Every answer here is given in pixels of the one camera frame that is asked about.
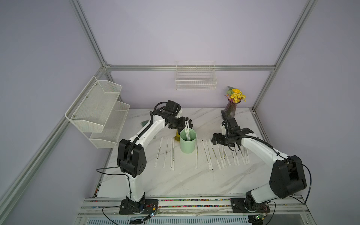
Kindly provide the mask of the straw thirteenth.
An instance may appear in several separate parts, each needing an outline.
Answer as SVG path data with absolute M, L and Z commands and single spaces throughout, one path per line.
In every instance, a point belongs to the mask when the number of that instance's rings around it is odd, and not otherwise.
M 174 138 L 172 138 L 172 156 L 171 156 L 171 159 L 172 159 L 172 162 L 171 162 L 172 170 L 174 170 L 174 148 L 175 148 L 175 140 L 174 140 Z

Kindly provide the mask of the straw eleventh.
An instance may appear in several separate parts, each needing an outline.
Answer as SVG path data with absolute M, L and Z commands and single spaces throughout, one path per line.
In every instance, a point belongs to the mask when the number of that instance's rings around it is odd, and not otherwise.
M 244 147 L 244 156 L 245 156 L 245 162 L 246 164 L 249 164 L 249 155 L 247 148 Z

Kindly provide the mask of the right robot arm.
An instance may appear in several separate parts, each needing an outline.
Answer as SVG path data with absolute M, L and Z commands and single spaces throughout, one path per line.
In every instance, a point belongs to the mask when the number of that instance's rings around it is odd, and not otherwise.
M 224 110 L 221 111 L 221 117 L 222 132 L 213 134 L 212 144 L 226 146 L 234 152 L 244 147 L 271 169 L 270 178 L 265 184 L 246 193 L 243 206 L 247 211 L 256 212 L 266 202 L 277 198 L 284 199 L 307 187 L 304 169 L 308 167 L 298 156 L 286 155 L 258 138 L 251 129 L 240 128 L 236 119 L 227 117 Z

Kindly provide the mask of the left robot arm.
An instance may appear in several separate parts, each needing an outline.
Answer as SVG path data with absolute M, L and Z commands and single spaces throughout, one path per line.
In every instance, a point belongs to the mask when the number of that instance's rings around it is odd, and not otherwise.
M 122 139 L 118 145 L 117 166 L 119 176 L 126 176 L 129 195 L 121 201 L 119 214 L 149 214 L 158 209 L 157 199 L 146 199 L 141 174 L 145 171 L 147 159 L 145 149 L 156 134 L 168 126 L 169 129 L 185 128 L 188 117 L 180 116 L 182 108 L 174 101 L 160 102 L 150 112 L 150 121 L 132 138 Z

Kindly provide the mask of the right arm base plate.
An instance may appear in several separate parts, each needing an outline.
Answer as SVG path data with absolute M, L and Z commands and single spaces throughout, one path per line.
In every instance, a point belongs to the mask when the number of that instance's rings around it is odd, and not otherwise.
M 270 209 L 266 202 L 256 203 L 247 198 L 231 198 L 233 213 L 269 213 Z

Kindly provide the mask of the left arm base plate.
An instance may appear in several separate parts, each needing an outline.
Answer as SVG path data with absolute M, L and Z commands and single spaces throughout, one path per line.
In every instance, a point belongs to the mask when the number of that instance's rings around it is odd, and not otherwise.
M 157 210 L 158 199 L 143 199 L 139 202 L 134 202 L 129 199 L 124 199 L 121 202 L 119 214 L 120 215 L 131 215 L 131 214 L 150 214 Z

